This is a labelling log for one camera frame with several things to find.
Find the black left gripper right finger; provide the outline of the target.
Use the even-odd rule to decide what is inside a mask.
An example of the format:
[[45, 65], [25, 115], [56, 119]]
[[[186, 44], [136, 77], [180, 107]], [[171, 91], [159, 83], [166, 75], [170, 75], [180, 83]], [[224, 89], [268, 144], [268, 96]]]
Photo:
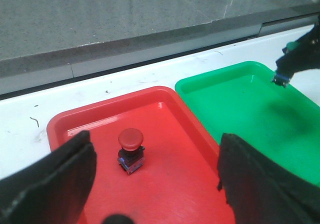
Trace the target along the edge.
[[320, 188], [286, 170], [236, 134], [224, 133], [217, 161], [237, 224], [318, 224]]

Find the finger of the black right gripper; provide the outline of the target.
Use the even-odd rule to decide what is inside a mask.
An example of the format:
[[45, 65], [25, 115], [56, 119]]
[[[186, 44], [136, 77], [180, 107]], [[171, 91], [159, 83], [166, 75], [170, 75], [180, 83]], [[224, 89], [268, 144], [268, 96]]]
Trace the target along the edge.
[[299, 46], [286, 58], [283, 68], [289, 74], [320, 68], [320, 22], [297, 40]]

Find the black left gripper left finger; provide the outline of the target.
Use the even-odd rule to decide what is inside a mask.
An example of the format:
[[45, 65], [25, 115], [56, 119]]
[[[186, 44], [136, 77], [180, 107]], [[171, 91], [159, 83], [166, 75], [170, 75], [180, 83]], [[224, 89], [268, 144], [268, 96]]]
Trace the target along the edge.
[[97, 154], [87, 130], [0, 181], [2, 224], [75, 224], [91, 192]]

